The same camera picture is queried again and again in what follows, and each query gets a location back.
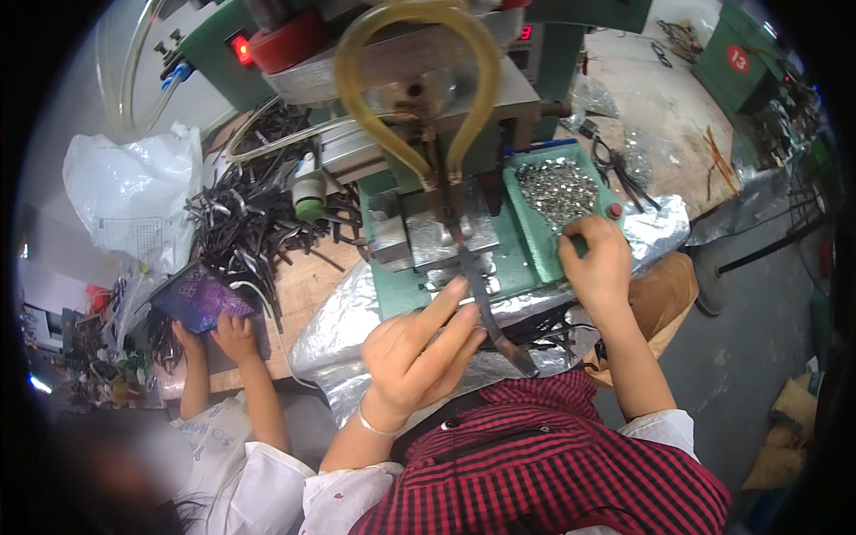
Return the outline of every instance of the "silver bracelet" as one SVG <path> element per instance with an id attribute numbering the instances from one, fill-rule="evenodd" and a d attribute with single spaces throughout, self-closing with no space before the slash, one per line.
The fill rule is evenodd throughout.
<path id="1" fill-rule="evenodd" d="M 360 416 L 360 422 L 362 422 L 363 427 L 365 427 L 367 430 L 371 431 L 372 433 L 377 433 L 378 435 L 381 435 L 382 437 L 398 438 L 398 436 L 401 435 L 401 433 L 404 431 L 404 425 L 402 425 L 399 429 L 392 431 L 392 432 L 381 431 L 379 429 L 375 429 L 374 427 L 372 427 L 372 424 L 368 423 L 366 421 L 366 417 L 363 416 L 363 400 L 362 399 L 360 399 L 360 404 L 357 405 L 357 414 Z"/>

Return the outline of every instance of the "red number sign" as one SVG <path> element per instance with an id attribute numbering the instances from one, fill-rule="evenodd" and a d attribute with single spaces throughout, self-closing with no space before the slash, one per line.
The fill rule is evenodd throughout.
<path id="1" fill-rule="evenodd" d="M 749 58 L 746 57 L 746 53 L 737 45 L 731 45 L 728 47 L 728 63 L 731 64 L 731 68 L 741 74 L 745 74 L 749 71 Z"/>

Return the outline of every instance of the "woman's right hand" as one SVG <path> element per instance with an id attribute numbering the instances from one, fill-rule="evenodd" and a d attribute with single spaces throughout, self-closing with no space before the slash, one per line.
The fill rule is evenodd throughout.
<path id="1" fill-rule="evenodd" d="M 577 256 L 569 236 L 582 235 L 588 253 Z M 577 299 L 595 326 L 630 307 L 630 246 L 614 222 L 600 216 L 572 221 L 559 236 L 559 258 Z"/>
<path id="2" fill-rule="evenodd" d="M 487 336 L 476 326 L 479 308 L 474 303 L 455 313 L 466 295 L 467 280 L 459 276 L 425 310 L 388 319 L 366 338 L 363 362 L 372 375 L 372 386 L 363 398 L 362 411 L 372 427 L 395 431 L 411 414 L 455 389 Z"/>

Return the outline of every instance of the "hand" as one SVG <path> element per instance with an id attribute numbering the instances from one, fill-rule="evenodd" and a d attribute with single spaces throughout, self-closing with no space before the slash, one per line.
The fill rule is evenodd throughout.
<path id="1" fill-rule="evenodd" d="M 205 351 L 202 349 L 202 342 L 199 341 L 196 335 L 185 329 L 180 321 L 172 322 L 172 332 L 175 335 L 175 339 L 184 348 L 184 354 L 189 359 L 201 357 L 204 354 Z"/>
<path id="2" fill-rule="evenodd" d="M 577 256 L 569 236 L 582 235 L 588 253 Z M 595 326 L 602 328 L 616 312 L 629 309 L 630 247 L 614 222 L 600 216 L 572 221 L 559 236 L 565 275 Z"/>
<path id="3" fill-rule="evenodd" d="M 214 342 L 238 366 L 252 359 L 260 359 L 253 337 L 253 323 L 249 318 L 231 318 L 226 313 L 217 318 L 217 329 L 211 332 Z"/>
<path id="4" fill-rule="evenodd" d="M 455 314 L 466 294 L 467 280 L 459 276 L 424 311 L 388 319 L 366 338 L 363 362 L 372 375 L 372 386 L 362 410 L 372 427 L 395 431 L 415 411 L 455 389 L 487 336 L 476 327 L 479 308 L 475 304 Z M 428 345 L 447 320 L 443 332 Z"/>

